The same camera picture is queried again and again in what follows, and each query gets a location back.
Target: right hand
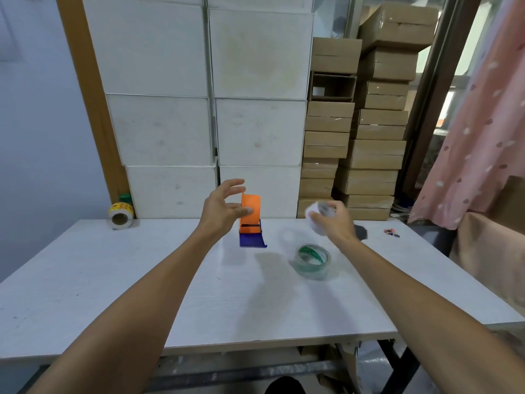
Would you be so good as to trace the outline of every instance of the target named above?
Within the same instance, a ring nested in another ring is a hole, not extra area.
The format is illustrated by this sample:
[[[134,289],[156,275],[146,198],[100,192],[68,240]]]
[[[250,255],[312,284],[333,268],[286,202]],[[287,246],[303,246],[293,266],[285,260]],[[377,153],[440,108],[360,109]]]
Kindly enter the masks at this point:
[[[325,229],[327,237],[336,246],[357,239],[354,221],[345,204],[340,201],[329,201],[327,204],[336,210],[333,217],[324,217],[319,213],[310,212],[310,218]]]

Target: left hand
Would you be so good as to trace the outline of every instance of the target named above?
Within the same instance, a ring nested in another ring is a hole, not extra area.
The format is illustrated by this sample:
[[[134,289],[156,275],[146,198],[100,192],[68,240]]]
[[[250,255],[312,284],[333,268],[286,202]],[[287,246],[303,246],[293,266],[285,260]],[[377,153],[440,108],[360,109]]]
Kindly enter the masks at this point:
[[[253,213],[251,207],[241,207],[240,203],[226,203],[224,199],[246,191],[241,178],[227,179],[211,192],[204,201],[202,215],[196,231],[210,235],[218,241],[232,229],[236,219]]]

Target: forearm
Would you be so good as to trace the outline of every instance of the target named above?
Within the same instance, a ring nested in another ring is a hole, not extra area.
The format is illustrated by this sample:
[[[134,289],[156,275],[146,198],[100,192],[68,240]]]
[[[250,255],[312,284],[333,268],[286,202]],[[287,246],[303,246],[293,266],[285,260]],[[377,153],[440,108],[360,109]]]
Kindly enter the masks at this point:
[[[444,392],[522,392],[523,361],[482,324],[356,239],[339,247]]]
[[[141,392],[188,286],[214,242],[194,232],[101,313],[30,392]]]

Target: stack of boxes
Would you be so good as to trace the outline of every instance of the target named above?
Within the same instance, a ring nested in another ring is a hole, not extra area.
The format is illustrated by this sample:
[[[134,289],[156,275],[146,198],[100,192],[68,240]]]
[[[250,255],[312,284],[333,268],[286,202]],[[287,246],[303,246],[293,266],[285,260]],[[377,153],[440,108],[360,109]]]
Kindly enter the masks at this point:
[[[346,158],[361,40],[315,37],[297,218],[319,200],[331,200],[339,158]]]
[[[409,82],[416,77],[418,51],[432,44],[437,19],[437,9],[386,2],[360,26],[350,144],[332,193],[354,219],[389,218],[406,146]]]

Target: small colorful items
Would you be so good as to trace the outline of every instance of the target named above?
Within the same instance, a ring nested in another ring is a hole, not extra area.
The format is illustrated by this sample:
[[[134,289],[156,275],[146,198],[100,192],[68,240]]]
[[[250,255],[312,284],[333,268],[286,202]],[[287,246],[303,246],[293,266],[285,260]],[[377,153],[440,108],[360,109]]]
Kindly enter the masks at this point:
[[[384,230],[383,232],[387,235],[391,235],[391,236],[395,236],[396,238],[399,238],[399,235],[397,235],[397,233],[395,232],[395,229],[393,228],[390,228],[389,230]]]
[[[259,195],[242,194],[240,204],[242,207],[253,208],[253,213],[240,218],[239,245],[240,247],[266,248],[262,237],[260,212],[261,197]]]

